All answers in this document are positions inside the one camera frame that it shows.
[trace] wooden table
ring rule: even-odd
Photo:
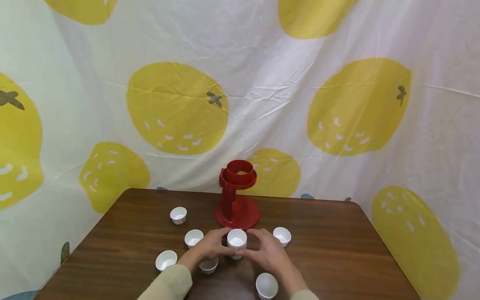
[[[352,202],[253,197],[260,208],[256,228],[287,227],[285,248],[310,289],[325,300],[419,300],[360,207]],[[134,300],[158,275],[157,255],[187,251],[184,235],[219,225],[220,194],[130,189],[115,202],[36,300]],[[169,212],[188,209],[174,225]],[[249,237],[248,248],[258,249]],[[193,274],[190,300],[252,300],[260,267],[243,258],[221,258],[210,276]],[[275,300],[285,300],[282,288]]]

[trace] paper cup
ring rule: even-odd
[[[187,244],[188,249],[191,249],[203,238],[204,233],[201,230],[192,229],[185,235],[185,244]]]
[[[183,224],[187,219],[187,209],[185,207],[175,207],[170,212],[170,219],[172,219],[173,223],[176,225]]]
[[[288,243],[292,240],[292,235],[290,234],[290,231],[283,227],[275,228],[273,231],[273,236],[280,241],[282,247],[287,246]]]
[[[165,250],[156,258],[155,267],[162,272],[166,267],[177,263],[177,254],[172,250]]]
[[[278,282],[270,273],[261,273],[255,282],[260,299],[270,300],[278,293]]]
[[[235,250],[247,248],[247,234],[241,229],[232,229],[227,235],[227,245]],[[239,260],[241,255],[233,255],[231,258]]]
[[[218,257],[208,261],[204,261],[199,265],[200,270],[206,275],[210,275],[213,272],[215,272],[217,266],[218,266]]]

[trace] brown stem print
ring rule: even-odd
[[[17,96],[18,93],[15,91],[4,92],[0,90],[0,106],[4,106],[7,103],[10,103],[18,109],[25,110],[23,104],[16,99]]]
[[[405,87],[403,85],[399,85],[398,90],[400,91],[400,94],[396,96],[396,99],[400,100],[400,106],[402,106],[403,98],[407,95],[407,92],[405,91]]]
[[[220,98],[222,97],[221,95],[215,95],[212,92],[207,92],[207,96],[210,97],[210,100],[208,101],[208,103],[210,104],[215,103],[218,105],[218,107],[222,108],[222,104],[220,103]]]

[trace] beige sleeve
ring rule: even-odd
[[[290,300],[319,300],[309,289],[301,290],[293,294]]]
[[[138,300],[183,300],[191,287],[192,275],[188,268],[174,264],[158,275]]]

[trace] fabric backdrop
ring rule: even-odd
[[[479,15],[0,0],[0,299],[31,299],[127,188],[220,192],[236,158],[248,194],[351,197],[423,299],[477,299]]]

